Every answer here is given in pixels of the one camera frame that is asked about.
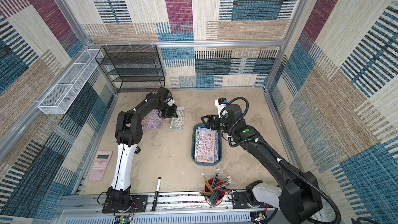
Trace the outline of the green dinosaur sticker sheet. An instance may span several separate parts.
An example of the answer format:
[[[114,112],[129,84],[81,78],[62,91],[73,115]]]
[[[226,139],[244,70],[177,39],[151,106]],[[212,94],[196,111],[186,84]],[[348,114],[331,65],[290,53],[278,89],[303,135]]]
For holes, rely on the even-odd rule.
[[[183,131],[184,130],[185,108],[181,107],[181,106],[177,106],[176,114],[177,114],[177,117],[172,118],[170,128],[175,131]]]

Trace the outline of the purple sticker sheet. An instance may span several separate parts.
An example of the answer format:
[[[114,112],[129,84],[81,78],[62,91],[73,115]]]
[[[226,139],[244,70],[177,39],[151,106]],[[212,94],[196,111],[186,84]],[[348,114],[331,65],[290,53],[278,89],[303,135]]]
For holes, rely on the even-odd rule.
[[[164,119],[160,117],[159,110],[153,110],[150,114],[149,121],[147,124],[147,128],[149,130],[159,130],[163,127]]]

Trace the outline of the teal plastic storage box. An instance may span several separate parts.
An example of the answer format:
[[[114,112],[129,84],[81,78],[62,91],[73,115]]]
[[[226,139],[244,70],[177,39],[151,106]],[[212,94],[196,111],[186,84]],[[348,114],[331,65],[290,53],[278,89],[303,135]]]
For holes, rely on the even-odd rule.
[[[194,126],[191,158],[199,166],[215,166],[222,160],[221,131],[205,128],[203,123]]]

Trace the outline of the pink bonbon sticker sheet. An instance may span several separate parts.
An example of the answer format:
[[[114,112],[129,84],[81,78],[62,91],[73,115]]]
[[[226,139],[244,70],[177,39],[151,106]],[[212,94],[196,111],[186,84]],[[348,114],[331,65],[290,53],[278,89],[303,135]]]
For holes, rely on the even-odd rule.
[[[201,163],[214,163],[217,133],[214,130],[198,128],[195,137],[195,160]]]

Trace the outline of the pink cat sticker sheet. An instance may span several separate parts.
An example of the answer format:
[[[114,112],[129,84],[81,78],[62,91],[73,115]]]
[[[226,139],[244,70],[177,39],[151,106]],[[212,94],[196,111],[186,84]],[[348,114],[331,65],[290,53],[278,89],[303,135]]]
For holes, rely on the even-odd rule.
[[[145,130],[145,127],[146,127],[146,118],[144,118],[144,119],[142,120],[141,124],[142,124],[142,131],[144,131],[144,130]]]

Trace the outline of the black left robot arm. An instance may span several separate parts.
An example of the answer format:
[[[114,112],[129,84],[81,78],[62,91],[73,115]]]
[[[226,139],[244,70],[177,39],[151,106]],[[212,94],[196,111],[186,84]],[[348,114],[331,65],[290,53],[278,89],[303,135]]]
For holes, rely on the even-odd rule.
[[[102,210],[104,214],[125,213],[133,208],[130,197],[132,162],[137,145],[143,137],[142,120],[154,110],[162,119],[178,117],[172,93],[165,87],[159,88],[156,93],[148,93],[137,106],[118,114],[115,129],[117,164],[112,183],[106,192]]]

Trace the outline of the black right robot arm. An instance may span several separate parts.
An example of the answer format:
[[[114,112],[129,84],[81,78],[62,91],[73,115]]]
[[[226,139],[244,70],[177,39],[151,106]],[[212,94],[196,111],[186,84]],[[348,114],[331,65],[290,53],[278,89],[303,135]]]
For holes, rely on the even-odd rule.
[[[237,104],[230,104],[218,115],[207,115],[201,118],[205,127],[222,130],[231,137],[231,141],[253,155],[276,180],[281,194],[271,206],[278,208],[291,224],[301,224],[312,217],[323,207],[321,195],[311,186],[304,183],[293,172],[304,176],[309,182],[318,185],[317,178],[311,173],[303,173],[291,165],[265,141],[260,132],[248,125],[242,110]]]

